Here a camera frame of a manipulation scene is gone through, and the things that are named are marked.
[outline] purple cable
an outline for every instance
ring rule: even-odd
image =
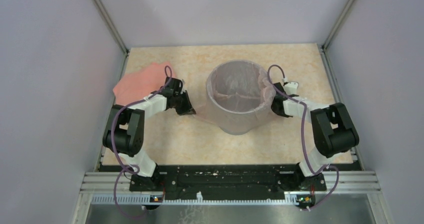
[[[325,200],[327,200],[327,198],[329,198],[329,196],[334,192],[334,190],[336,189],[336,187],[337,187],[337,184],[339,183],[339,169],[335,166],[335,165],[329,165],[328,166],[328,168],[331,168],[331,169],[333,169],[333,170],[335,170],[335,174],[336,174],[336,177],[335,177],[335,183],[334,183],[334,186],[331,188],[331,190],[327,193],[327,195],[325,195],[324,196],[324,198],[322,198],[320,201],[318,201],[318,203],[317,204],[315,204],[314,206],[312,206],[312,207],[309,207],[309,209],[308,208],[305,208],[305,209],[301,209],[302,211],[310,211],[310,210],[313,210],[313,209],[315,209],[316,207],[318,207],[319,205],[321,205]]]
[[[143,218],[143,217],[146,215],[147,210],[145,210],[145,211],[143,212],[143,214],[141,214],[141,215],[132,216],[132,215],[128,215],[127,213],[125,213],[125,212],[121,209],[121,207],[119,206],[119,204],[118,204],[118,200],[117,200],[117,187],[118,187],[119,178],[122,176],[122,174],[123,174],[124,172],[125,172],[125,170],[124,170],[124,169],[120,170],[120,172],[119,172],[119,174],[118,174],[118,177],[117,177],[117,178],[116,178],[116,180],[115,180],[115,185],[113,186],[113,201],[115,202],[115,206],[118,208],[118,211],[119,211],[122,215],[124,215],[125,217],[130,218],[130,219],[134,219],[134,220],[141,219],[141,218]]]
[[[165,75],[167,76],[167,77],[169,77],[169,79],[168,79],[168,81],[165,83],[165,85],[163,85],[161,88],[159,88],[159,90],[157,90],[157,91],[155,91],[151,96],[149,96],[147,99],[152,99],[154,96],[156,96],[157,94],[159,94],[166,86],[168,86],[168,84],[171,82],[171,78],[172,78],[172,69],[171,69],[171,67],[169,66],[169,65],[166,65],[165,66]],[[124,215],[124,216],[126,216],[127,218],[131,218],[131,219],[140,219],[140,218],[142,218],[142,217],[144,217],[145,216],[145,214],[146,214],[146,211],[142,214],[142,215],[138,215],[138,216],[130,216],[130,215],[128,215],[128,214],[126,214],[122,209],[121,209],[121,207],[119,206],[119,204],[118,204],[118,201],[117,201],[117,187],[118,187],[118,182],[119,182],[119,178],[122,176],[122,174],[124,173],[124,172],[127,172],[127,173],[130,173],[130,174],[132,174],[132,175],[136,175],[137,173],[139,173],[140,172],[140,167],[138,166],[138,165],[128,165],[128,166],[126,166],[126,165],[124,165],[124,163],[122,162],[122,160],[121,160],[121,158],[119,157],[119,155],[118,155],[118,151],[117,151],[117,146],[116,146],[116,144],[115,144],[115,129],[117,128],[117,124],[118,124],[118,117],[119,117],[119,115],[125,110],[125,109],[127,109],[128,107],[130,107],[130,106],[133,106],[133,105],[136,105],[136,104],[139,104],[139,103],[143,103],[143,102],[145,102],[146,100],[144,100],[144,99],[141,99],[141,100],[137,100],[137,101],[134,101],[134,102],[131,102],[130,104],[127,104],[127,105],[125,105],[124,107],[122,107],[121,109],[119,109],[119,111],[116,113],[116,115],[115,115],[115,117],[113,118],[113,121],[112,121],[112,127],[111,127],[111,135],[110,135],[110,139],[111,139],[111,142],[112,142],[112,149],[113,149],[113,153],[115,154],[115,157],[116,157],[116,160],[118,161],[118,163],[119,163],[119,165],[122,167],[122,170],[119,172],[119,174],[118,174],[118,176],[117,176],[117,178],[116,178],[116,181],[115,181],[115,186],[113,187],[113,201],[115,202],[115,205],[116,205],[116,207],[118,208],[118,210],[119,210],[119,212],[122,214],[122,215]],[[132,171],[132,170],[130,170],[128,167],[134,167],[134,168],[137,168],[137,170],[136,171]]]
[[[267,72],[267,75],[268,75],[268,81],[269,81],[269,82],[271,83],[271,85],[274,87],[275,91],[276,91],[278,94],[282,95],[283,97],[285,97],[285,98],[287,98],[287,99],[289,99],[289,100],[291,100],[291,101],[293,101],[293,102],[295,102],[295,103],[299,103],[299,104],[301,104],[301,105],[304,107],[304,108],[303,108],[303,114],[302,114],[302,121],[301,121],[301,125],[300,125],[300,139],[301,139],[301,142],[302,142],[302,151],[303,151],[303,156],[304,156],[304,158],[305,158],[306,165],[307,165],[307,167],[309,168],[310,172],[311,172],[313,175],[318,175],[318,174],[320,174],[320,173],[324,170],[324,168],[326,168],[326,166],[325,166],[325,165],[323,165],[320,169],[318,169],[318,171],[316,171],[316,172],[315,172],[315,171],[312,169],[311,163],[309,162],[309,159],[308,159],[308,152],[306,151],[306,142],[305,142],[305,119],[306,119],[306,112],[307,112],[307,110],[308,110],[308,106],[307,106],[307,105],[306,105],[306,103],[304,103],[303,101],[296,100],[296,99],[294,99],[293,97],[291,97],[291,96],[287,95],[286,93],[284,93],[284,92],[282,92],[282,91],[278,90],[278,88],[277,88],[277,87],[273,84],[273,80],[271,79],[271,68],[273,68],[273,67],[277,67],[277,68],[281,71],[283,78],[285,78],[285,75],[284,75],[284,71],[283,71],[283,69],[281,68],[281,66],[279,66],[279,65],[277,65],[277,64],[273,64],[273,65],[271,65],[271,66],[268,68],[268,72]]]
[[[308,110],[308,106],[306,105],[306,103],[304,103],[303,101],[299,101],[299,100],[296,100],[296,99],[294,99],[293,97],[291,97],[291,96],[289,96],[289,95],[287,95],[287,94],[285,94],[284,92],[282,92],[282,91],[280,91],[280,90],[278,90],[277,89],[277,87],[273,84],[273,80],[271,79],[271,68],[273,68],[273,67],[277,67],[280,71],[281,71],[281,73],[282,73],[282,76],[283,76],[283,78],[285,78],[286,76],[284,75],[284,71],[283,71],[283,68],[281,68],[281,66],[279,66],[279,65],[277,65],[277,64],[273,64],[273,65],[271,65],[269,68],[268,68],[268,72],[267,72],[267,75],[268,75],[268,81],[271,83],[271,85],[274,87],[274,89],[275,89],[275,91],[277,92],[277,93],[279,93],[280,95],[282,95],[283,97],[285,97],[285,98],[287,98],[287,99],[289,99],[289,100],[291,100],[291,101],[293,101],[293,102],[295,102],[295,103],[299,103],[299,104],[301,104],[304,108],[303,108],[303,113],[302,113],[302,121],[301,121],[301,125],[300,125],[300,139],[301,139],[301,142],[302,142],[302,151],[303,151],[303,156],[304,156],[304,158],[305,158],[305,161],[306,161],[306,164],[307,164],[307,167],[309,168],[309,170],[310,170],[310,172],[313,174],[313,175],[318,175],[318,174],[320,174],[325,168],[326,168],[326,165],[323,165],[320,169],[318,169],[318,171],[317,172],[315,172],[313,169],[312,169],[312,166],[311,166],[311,163],[309,162],[309,159],[308,159],[308,152],[306,151],[306,142],[305,142],[305,119],[306,119],[306,112],[307,112],[307,110]],[[328,194],[327,195],[325,195],[324,196],[324,198],[322,199],[322,200],[320,200],[316,205],[314,205],[313,207],[311,207],[311,208],[309,208],[309,210],[312,210],[312,209],[314,209],[315,207],[317,207],[317,206],[319,206],[323,201],[325,201],[333,192],[334,192],[334,190],[336,189],[336,187],[337,187],[337,184],[339,183],[339,169],[336,167],[336,166],[334,166],[334,165],[329,165],[328,166],[329,168],[332,168],[332,169],[334,169],[335,171],[336,171],[336,175],[337,175],[337,177],[336,177],[336,179],[335,179],[335,183],[334,183],[334,186],[333,186],[333,188],[328,192]]]

